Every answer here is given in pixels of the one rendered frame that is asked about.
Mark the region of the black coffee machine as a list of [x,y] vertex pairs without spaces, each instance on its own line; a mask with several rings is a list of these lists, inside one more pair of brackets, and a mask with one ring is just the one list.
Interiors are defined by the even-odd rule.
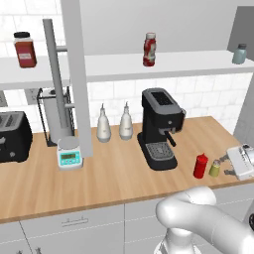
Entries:
[[155,171],[172,170],[177,159],[170,145],[177,144],[172,134],[183,129],[186,111],[163,88],[142,91],[143,125],[137,135],[148,166]]

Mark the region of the teal and white kitchen scale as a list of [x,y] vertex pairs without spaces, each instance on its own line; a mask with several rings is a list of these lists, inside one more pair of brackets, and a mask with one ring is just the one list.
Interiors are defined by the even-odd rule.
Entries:
[[74,136],[59,139],[57,158],[61,171],[81,169],[83,166],[83,158],[80,153],[78,139]]

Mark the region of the grey wall outlet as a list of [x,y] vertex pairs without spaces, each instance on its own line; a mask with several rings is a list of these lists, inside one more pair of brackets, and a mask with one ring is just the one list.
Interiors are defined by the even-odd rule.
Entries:
[[7,107],[8,103],[3,90],[0,90],[0,107]]
[[39,93],[39,90],[37,88],[29,88],[27,90],[27,102],[29,105],[36,104],[37,103],[37,95]]

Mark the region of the red ketchup bottle white cap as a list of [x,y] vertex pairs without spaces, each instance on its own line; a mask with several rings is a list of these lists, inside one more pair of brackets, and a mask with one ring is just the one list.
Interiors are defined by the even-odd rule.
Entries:
[[153,66],[155,64],[156,34],[147,33],[144,42],[143,66]]

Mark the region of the red condiment bottle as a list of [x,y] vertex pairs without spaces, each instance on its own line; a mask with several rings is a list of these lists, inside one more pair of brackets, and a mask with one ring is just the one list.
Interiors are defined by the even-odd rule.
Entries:
[[193,176],[197,179],[202,179],[204,171],[208,162],[208,157],[205,154],[198,155],[196,157],[195,166],[193,170]]

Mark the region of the grey open cabinet door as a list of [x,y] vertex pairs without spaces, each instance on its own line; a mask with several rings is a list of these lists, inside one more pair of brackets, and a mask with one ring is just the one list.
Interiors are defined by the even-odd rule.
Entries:
[[93,155],[79,0],[61,0],[67,59],[81,155]]

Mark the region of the white paper towel roll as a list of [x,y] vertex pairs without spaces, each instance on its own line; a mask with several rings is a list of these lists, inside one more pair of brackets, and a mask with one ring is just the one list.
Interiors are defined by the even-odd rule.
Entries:
[[51,89],[45,89],[42,96],[51,140],[56,144],[62,137],[72,135],[70,114],[69,112],[66,113],[68,127],[66,129],[62,129],[56,96],[52,94]]

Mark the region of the red spice jar black lid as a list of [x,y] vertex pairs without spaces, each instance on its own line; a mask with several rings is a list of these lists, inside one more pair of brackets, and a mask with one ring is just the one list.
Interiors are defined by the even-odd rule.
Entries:
[[14,34],[14,46],[21,68],[35,67],[37,58],[34,42],[29,32],[16,32]]

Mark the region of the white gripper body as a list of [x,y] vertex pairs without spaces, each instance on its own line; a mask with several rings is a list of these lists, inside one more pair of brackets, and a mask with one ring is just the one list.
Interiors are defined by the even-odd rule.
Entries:
[[239,181],[254,177],[254,148],[249,145],[229,148],[227,156]]

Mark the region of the white cabinet shelf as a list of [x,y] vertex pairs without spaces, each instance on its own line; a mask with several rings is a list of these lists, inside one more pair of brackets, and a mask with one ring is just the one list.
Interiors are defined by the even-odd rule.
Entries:
[[[152,67],[143,66],[142,54],[85,56],[88,82],[149,79],[174,76],[253,72],[254,61],[232,63],[229,51],[156,53]],[[0,59],[0,90],[53,87],[48,57],[37,57],[37,65],[20,68],[15,58]]]

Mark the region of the black toaster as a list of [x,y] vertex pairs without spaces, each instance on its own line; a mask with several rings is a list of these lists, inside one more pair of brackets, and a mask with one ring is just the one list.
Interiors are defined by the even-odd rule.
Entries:
[[0,112],[0,163],[26,161],[32,141],[32,130],[24,111]]

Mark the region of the yellow-green shaker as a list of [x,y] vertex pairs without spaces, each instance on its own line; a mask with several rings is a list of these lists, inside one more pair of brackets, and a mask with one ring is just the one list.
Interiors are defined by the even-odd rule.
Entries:
[[220,161],[214,160],[210,167],[209,174],[212,177],[217,177],[219,175],[219,171],[220,171]]

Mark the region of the white oil bottle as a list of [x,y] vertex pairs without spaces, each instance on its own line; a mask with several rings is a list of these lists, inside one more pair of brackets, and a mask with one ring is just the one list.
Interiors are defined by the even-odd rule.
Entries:
[[129,140],[133,135],[132,119],[129,113],[129,106],[125,104],[124,112],[119,125],[119,136],[122,140]]
[[97,132],[96,136],[99,142],[107,143],[111,138],[111,129],[108,118],[105,114],[104,106],[100,108],[100,115],[97,121]]

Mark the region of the pale blue-grey shaker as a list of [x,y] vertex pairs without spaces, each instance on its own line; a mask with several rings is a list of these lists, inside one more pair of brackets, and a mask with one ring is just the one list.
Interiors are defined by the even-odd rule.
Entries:
[[245,62],[247,51],[246,51],[247,45],[246,44],[239,44],[237,49],[234,52],[232,62],[234,64],[243,64]]

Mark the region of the grey drawer front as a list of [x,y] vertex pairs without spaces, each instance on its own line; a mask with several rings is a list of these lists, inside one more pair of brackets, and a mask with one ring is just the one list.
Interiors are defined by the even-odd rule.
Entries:
[[[87,217],[89,221],[85,224],[62,227],[62,221],[65,221],[67,218],[81,216]],[[22,220],[21,225],[23,226],[26,236],[29,238],[119,222],[124,224],[123,204]]]
[[159,198],[127,203],[125,205],[125,230],[128,239],[164,235],[166,228],[156,217]]
[[0,254],[30,254],[19,222],[0,224]]

